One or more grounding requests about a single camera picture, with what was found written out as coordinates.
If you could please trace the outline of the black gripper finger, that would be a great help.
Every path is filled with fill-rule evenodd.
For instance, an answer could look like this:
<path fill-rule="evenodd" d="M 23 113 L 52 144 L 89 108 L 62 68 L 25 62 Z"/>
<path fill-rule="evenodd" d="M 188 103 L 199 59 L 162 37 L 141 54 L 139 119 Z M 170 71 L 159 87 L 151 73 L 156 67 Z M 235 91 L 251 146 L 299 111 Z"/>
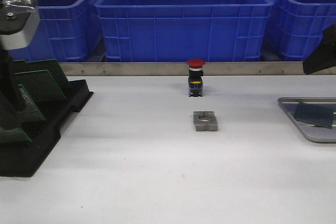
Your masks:
<path fill-rule="evenodd" d="M 323 31 L 322 40 L 302 66 L 305 74 L 335 67 L 335 24 Z"/>

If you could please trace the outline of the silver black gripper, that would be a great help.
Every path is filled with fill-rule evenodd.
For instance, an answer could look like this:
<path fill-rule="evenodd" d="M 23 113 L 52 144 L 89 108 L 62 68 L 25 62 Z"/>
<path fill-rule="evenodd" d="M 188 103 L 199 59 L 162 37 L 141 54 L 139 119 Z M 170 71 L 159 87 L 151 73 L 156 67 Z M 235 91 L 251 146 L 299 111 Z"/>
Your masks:
<path fill-rule="evenodd" d="M 1 0 L 1 128 L 21 127 L 25 108 L 7 50 L 27 47 L 40 22 L 38 0 Z"/>

